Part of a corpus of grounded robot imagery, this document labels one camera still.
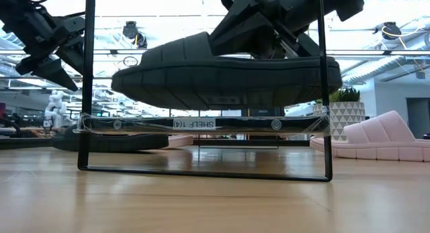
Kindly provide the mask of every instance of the white wall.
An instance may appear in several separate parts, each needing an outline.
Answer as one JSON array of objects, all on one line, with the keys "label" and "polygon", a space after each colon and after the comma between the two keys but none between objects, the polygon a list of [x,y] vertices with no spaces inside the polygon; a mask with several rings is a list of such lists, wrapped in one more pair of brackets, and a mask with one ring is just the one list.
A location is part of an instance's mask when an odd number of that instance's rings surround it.
[{"label": "white wall", "polygon": [[376,83],[376,112],[378,115],[397,111],[408,122],[406,98],[430,98],[430,86],[426,84]]},{"label": "white wall", "polygon": [[360,91],[360,102],[364,103],[365,115],[371,118],[376,117],[376,94],[375,80],[368,79],[364,85],[354,85],[355,89]]}]

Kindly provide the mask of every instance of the humanoid robot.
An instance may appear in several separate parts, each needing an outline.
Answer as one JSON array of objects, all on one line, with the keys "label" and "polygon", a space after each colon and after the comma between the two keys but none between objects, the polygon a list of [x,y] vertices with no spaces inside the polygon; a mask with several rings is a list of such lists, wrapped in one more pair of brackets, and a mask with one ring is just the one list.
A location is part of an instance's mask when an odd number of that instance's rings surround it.
[{"label": "humanoid robot", "polygon": [[45,120],[43,127],[45,129],[57,129],[62,127],[63,115],[66,113],[67,106],[62,102],[65,94],[62,91],[52,91],[49,96],[49,103],[45,109]]}]

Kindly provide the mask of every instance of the wooden table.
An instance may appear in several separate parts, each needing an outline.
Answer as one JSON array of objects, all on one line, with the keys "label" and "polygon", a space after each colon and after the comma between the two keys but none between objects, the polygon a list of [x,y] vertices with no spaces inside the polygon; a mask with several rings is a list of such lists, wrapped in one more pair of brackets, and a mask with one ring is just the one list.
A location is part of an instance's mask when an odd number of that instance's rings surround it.
[{"label": "wooden table", "polygon": [[[92,154],[99,165],[319,173],[309,148]],[[429,232],[430,163],[335,159],[331,183],[78,171],[77,154],[0,151],[2,233]]]}]

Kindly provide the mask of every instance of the white geometric planter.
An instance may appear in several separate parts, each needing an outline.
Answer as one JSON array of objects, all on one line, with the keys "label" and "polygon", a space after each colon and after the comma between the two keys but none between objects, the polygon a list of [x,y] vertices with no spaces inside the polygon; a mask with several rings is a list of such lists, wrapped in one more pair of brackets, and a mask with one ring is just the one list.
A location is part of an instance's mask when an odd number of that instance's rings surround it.
[{"label": "white geometric planter", "polygon": [[[313,108],[314,115],[321,115],[322,104],[316,104]],[[330,103],[330,129],[334,140],[345,141],[346,135],[343,128],[360,123],[366,118],[364,103],[361,102],[334,102]]]}]

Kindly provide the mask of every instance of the shelf label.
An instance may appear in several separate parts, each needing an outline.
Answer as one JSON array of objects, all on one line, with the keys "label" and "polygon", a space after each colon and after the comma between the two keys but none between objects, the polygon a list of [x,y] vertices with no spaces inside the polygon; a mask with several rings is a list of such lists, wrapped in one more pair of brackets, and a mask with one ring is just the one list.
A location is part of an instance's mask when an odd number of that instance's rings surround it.
[{"label": "shelf label", "polygon": [[178,118],[173,120],[174,130],[216,130],[214,118]]}]

